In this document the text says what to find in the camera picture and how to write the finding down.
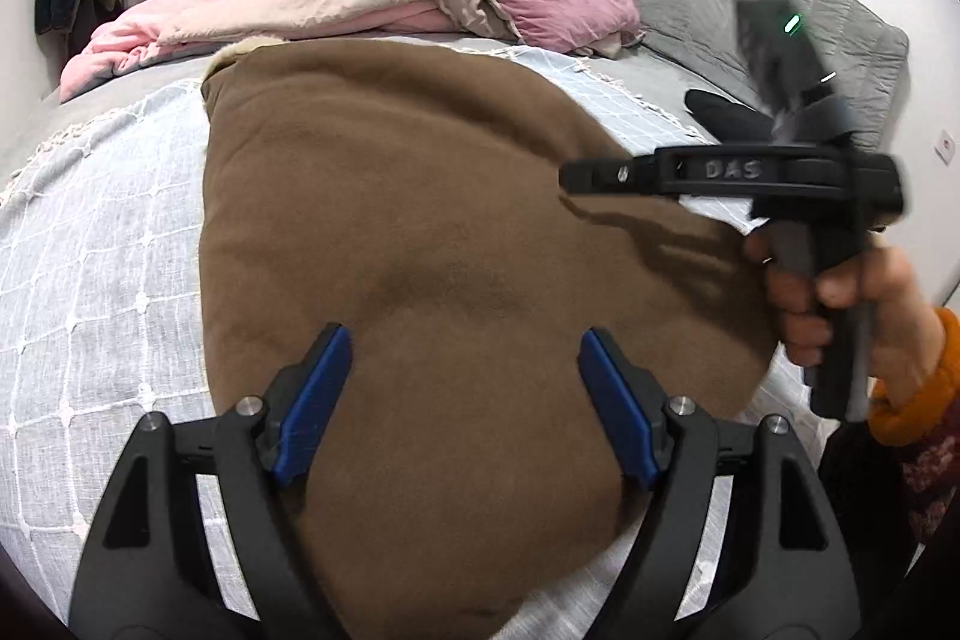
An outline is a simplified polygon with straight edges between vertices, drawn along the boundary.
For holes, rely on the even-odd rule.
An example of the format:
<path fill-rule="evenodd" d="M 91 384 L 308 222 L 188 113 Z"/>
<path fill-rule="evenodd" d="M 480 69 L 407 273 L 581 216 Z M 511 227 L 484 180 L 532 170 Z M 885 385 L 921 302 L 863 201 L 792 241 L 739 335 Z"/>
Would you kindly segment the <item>right hand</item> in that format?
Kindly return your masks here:
<path fill-rule="evenodd" d="M 793 364 L 815 367 L 832 344 L 833 328 L 817 314 L 820 305 L 846 310 L 864 304 L 874 312 L 869 372 L 884 382 L 893 408 L 905 406 L 934 374 L 946 346 L 946 327 L 924 299 L 900 248 L 874 245 L 813 280 L 782 268 L 765 229 L 747 237 L 745 253 L 765 268 L 766 296 Z"/>

